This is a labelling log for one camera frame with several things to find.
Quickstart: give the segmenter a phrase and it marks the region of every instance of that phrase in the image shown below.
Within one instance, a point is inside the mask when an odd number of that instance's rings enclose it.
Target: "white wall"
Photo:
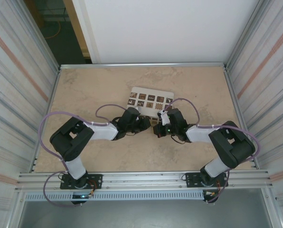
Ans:
[[[94,63],[227,61],[258,0],[73,0]]]

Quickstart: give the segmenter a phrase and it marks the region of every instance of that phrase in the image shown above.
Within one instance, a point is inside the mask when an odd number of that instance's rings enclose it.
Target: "marble-pattern surface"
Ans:
[[[104,104],[126,107],[132,87],[170,91],[175,98],[191,100],[200,113],[200,124],[237,123],[236,114],[221,67],[142,67],[63,69],[51,111],[67,111],[87,120],[100,122],[95,110]],[[178,101],[188,123],[197,116],[190,104]],[[100,111],[109,119],[121,116],[123,110],[105,107]],[[49,118],[44,142],[54,151],[49,138],[69,119],[65,115]],[[217,157],[209,143],[175,143],[169,136],[157,138],[152,129],[118,141],[91,141],[81,153],[88,171],[180,171],[199,170]],[[250,163],[240,169],[250,168]],[[36,172],[63,170],[61,162],[40,150]]]

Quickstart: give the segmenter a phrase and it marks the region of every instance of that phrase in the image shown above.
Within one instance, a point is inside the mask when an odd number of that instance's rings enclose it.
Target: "black mounting plate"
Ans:
[[[103,175],[102,174],[92,174],[88,173],[87,178],[89,180],[93,180],[96,182],[96,189],[102,188],[103,183]],[[60,189],[77,189],[74,187],[73,178],[70,176],[70,174],[63,174],[61,178],[60,183]],[[90,184],[87,184],[85,188],[83,189],[93,189],[93,187]]]
[[[225,185],[227,176],[223,172],[215,178],[215,181],[212,185],[205,185],[200,177],[200,172],[187,172],[185,173],[185,180],[182,177],[183,181],[186,181],[187,188],[201,188],[201,187],[212,187],[217,188],[217,181],[219,181],[221,188]]]

